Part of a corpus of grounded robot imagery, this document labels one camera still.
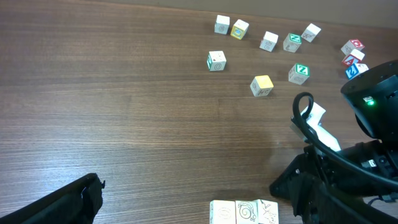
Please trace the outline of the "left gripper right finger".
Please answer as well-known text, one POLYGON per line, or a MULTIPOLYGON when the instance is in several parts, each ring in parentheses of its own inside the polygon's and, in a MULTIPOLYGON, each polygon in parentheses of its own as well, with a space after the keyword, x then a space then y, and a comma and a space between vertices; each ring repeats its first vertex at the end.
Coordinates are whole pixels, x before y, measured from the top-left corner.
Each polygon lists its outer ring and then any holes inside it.
POLYGON ((397 219, 326 185, 310 174, 288 180, 294 215, 304 223, 397 224, 397 219))

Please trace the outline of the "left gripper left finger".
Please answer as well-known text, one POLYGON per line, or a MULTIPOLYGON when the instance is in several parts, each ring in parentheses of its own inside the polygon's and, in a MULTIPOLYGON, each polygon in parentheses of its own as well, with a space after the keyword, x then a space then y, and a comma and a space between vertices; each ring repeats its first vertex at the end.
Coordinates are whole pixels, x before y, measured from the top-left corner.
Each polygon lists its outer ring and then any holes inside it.
POLYGON ((1 223, 92 224, 103 204, 105 181, 89 173, 1 218, 1 223))

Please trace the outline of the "yellow top block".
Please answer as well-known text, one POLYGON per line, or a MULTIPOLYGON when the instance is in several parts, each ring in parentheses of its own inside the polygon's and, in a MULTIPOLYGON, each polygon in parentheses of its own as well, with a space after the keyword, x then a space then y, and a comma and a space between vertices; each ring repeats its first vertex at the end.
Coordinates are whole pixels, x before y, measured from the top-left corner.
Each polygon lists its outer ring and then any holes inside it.
POLYGON ((268 75, 255 76, 250 84, 250 89, 255 97, 267 96, 274 85, 268 75))

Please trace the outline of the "plain white block top-left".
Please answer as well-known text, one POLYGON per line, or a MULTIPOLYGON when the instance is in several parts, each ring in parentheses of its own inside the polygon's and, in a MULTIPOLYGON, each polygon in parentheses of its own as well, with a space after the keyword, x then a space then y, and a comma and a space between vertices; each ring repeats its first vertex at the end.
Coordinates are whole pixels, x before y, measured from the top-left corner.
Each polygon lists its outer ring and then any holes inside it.
POLYGON ((226 35, 229 29, 230 17, 217 15, 214 32, 226 35))

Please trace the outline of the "green Z block upper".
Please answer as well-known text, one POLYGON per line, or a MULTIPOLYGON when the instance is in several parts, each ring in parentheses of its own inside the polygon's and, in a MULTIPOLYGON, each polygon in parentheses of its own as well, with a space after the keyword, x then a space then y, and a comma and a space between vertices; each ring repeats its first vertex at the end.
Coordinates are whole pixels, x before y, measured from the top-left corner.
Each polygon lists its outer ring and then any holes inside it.
POLYGON ((296 53, 301 44, 302 38, 300 35, 288 33, 283 42, 283 49, 288 52, 296 53))

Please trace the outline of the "white block red drawing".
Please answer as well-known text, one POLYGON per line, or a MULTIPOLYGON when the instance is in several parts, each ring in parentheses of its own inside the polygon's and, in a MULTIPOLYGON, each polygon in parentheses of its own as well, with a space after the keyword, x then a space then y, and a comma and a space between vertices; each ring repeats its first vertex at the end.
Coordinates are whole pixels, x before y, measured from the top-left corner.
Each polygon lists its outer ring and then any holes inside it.
POLYGON ((279 208, 277 202, 257 199, 259 224, 279 224, 279 208))

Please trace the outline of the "white block faint drawing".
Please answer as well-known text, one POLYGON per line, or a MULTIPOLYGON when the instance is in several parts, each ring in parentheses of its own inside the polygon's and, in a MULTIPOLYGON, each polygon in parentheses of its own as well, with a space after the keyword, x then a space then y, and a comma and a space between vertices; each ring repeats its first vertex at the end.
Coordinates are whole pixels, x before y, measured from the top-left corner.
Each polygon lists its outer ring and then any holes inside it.
POLYGON ((255 201, 236 200, 236 223, 257 224, 258 212, 255 201))

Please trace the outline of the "green z block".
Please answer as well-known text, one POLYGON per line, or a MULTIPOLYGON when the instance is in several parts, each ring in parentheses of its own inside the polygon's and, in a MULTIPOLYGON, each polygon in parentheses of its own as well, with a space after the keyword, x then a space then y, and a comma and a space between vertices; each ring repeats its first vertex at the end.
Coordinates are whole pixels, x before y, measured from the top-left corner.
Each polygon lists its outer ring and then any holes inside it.
POLYGON ((296 63, 290 70, 288 81, 302 85, 310 77, 310 68, 306 65, 296 63))
POLYGON ((300 35, 288 33, 283 42, 283 49, 288 52, 296 53, 301 44, 302 38, 300 35))

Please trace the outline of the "white block red letter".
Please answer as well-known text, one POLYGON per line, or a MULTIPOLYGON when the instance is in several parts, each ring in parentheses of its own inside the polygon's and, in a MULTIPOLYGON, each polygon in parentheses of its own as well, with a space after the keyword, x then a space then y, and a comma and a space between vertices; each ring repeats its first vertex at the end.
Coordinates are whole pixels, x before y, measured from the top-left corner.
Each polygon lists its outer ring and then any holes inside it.
POLYGON ((235 201, 211 201, 210 224, 236 224, 235 201))

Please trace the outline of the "white block blue edge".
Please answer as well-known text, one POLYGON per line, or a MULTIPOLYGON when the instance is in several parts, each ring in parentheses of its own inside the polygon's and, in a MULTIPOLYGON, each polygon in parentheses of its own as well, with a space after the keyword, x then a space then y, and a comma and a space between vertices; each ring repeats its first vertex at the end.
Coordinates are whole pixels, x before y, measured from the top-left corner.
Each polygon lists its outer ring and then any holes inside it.
POLYGON ((348 80, 352 80, 354 77, 369 70, 368 66, 364 63, 354 63, 345 70, 346 77, 348 80))

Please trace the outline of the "white block blue side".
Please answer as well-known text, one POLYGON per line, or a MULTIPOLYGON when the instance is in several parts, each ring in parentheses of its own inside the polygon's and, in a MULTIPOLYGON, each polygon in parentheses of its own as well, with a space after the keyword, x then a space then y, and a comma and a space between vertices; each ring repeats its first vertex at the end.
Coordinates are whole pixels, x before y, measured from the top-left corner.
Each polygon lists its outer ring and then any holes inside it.
POLYGON ((268 52, 272 52, 278 41, 278 38, 279 36, 277 34, 266 31, 266 33, 262 38, 259 48, 268 52))

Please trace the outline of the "white block dotted left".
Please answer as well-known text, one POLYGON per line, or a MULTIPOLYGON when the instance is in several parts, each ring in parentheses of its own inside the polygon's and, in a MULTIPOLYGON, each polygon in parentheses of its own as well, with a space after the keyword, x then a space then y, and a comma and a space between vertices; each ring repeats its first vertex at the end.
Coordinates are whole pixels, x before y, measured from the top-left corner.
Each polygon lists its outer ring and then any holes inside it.
POLYGON ((223 71, 226 65, 226 57, 223 51, 209 51, 206 61, 209 71, 223 71))

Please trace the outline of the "white block red edge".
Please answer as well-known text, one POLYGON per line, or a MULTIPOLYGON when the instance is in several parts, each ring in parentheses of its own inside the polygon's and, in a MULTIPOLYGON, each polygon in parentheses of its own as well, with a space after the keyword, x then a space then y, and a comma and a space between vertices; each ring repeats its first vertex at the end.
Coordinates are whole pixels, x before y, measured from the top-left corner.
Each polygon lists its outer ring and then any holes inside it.
POLYGON ((365 54, 362 51, 353 49, 341 62, 344 66, 350 67, 355 63, 360 63, 364 57, 365 54))

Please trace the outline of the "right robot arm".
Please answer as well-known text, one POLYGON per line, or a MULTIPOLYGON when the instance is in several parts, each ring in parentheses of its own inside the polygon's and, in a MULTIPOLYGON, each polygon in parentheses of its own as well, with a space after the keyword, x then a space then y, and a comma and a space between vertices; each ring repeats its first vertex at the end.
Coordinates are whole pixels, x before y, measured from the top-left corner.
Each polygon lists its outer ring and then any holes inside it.
POLYGON ((372 140, 334 151, 308 124, 315 117, 312 94, 298 94, 292 122, 308 146, 269 187, 271 195, 291 199, 300 189, 294 178, 309 174, 355 197, 397 193, 397 61, 378 65, 342 88, 361 130, 372 140))

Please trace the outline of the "white block yellow side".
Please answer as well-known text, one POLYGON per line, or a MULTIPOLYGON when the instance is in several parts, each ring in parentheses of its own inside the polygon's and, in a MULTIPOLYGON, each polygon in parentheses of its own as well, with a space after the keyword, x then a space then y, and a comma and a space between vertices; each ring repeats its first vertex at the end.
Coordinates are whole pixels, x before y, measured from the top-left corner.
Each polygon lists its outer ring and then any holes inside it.
POLYGON ((249 27, 249 23, 247 23, 241 19, 238 19, 234 23, 234 25, 231 29, 230 35, 238 40, 241 40, 245 36, 245 34, 248 30, 248 27, 249 27))

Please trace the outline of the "green Z block lower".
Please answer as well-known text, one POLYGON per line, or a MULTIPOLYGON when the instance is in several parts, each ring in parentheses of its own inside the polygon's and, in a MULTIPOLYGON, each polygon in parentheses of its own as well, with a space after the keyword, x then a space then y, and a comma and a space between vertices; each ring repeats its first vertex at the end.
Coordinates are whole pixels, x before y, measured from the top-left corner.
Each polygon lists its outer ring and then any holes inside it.
POLYGON ((296 63, 290 70, 288 81, 302 85, 310 77, 310 68, 306 65, 296 63))

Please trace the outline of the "plain white block top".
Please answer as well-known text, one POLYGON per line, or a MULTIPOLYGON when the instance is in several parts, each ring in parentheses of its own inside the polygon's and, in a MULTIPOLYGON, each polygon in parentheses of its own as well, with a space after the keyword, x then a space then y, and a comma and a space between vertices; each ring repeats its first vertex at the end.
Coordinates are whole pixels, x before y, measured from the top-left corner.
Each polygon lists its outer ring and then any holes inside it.
POLYGON ((309 24, 301 35, 301 38, 311 43, 322 29, 315 24, 309 24))

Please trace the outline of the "red O block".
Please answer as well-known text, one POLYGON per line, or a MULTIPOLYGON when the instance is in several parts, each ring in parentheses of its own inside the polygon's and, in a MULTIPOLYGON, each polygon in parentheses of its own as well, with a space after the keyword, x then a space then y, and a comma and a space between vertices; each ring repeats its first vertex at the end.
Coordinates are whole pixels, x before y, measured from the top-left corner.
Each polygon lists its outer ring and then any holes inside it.
POLYGON ((362 51, 362 49, 365 48, 365 45, 359 40, 359 39, 350 39, 345 43, 344 46, 342 46, 341 51, 345 54, 348 55, 350 54, 354 49, 358 51, 362 51))

